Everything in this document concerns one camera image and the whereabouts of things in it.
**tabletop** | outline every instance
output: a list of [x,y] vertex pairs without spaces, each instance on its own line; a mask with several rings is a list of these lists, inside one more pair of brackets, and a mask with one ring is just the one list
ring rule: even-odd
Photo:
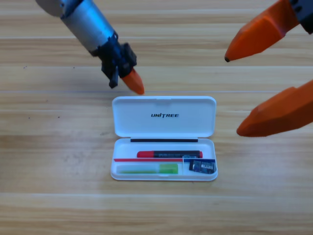
[[212,182],[116,181],[111,89],[93,58],[35,0],[0,1],[0,234],[311,235],[313,127],[266,138],[251,109],[312,79],[301,26],[226,63],[238,30],[274,0],[95,0],[138,58],[145,95],[217,101]]

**pencil case compartment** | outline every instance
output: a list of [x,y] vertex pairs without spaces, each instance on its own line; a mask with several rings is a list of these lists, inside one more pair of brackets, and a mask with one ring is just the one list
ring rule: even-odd
[[[140,151],[201,151],[202,158],[138,158]],[[213,163],[214,170],[203,173],[191,169],[194,161]],[[115,143],[111,176],[117,180],[211,181],[218,175],[214,143],[209,139],[196,142],[133,142],[119,139]]]

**pencil case lid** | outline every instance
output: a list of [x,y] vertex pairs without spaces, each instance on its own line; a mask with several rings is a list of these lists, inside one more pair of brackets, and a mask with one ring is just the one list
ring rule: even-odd
[[120,96],[113,100],[115,133],[130,138],[198,138],[214,133],[210,96]]

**black strip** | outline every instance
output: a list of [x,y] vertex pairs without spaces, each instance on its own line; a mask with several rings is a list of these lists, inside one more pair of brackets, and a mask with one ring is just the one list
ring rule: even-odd
[[198,142],[198,139],[131,139],[131,142]]
[[313,33],[313,1],[290,0],[291,7],[302,27],[309,33]]

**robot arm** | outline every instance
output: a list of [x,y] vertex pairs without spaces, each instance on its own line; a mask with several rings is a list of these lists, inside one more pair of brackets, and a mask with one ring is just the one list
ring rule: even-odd
[[134,70],[136,55],[118,35],[92,0],[36,0],[48,14],[59,17],[79,42],[102,61],[102,72],[118,85],[118,77],[134,92],[144,94],[140,76]]

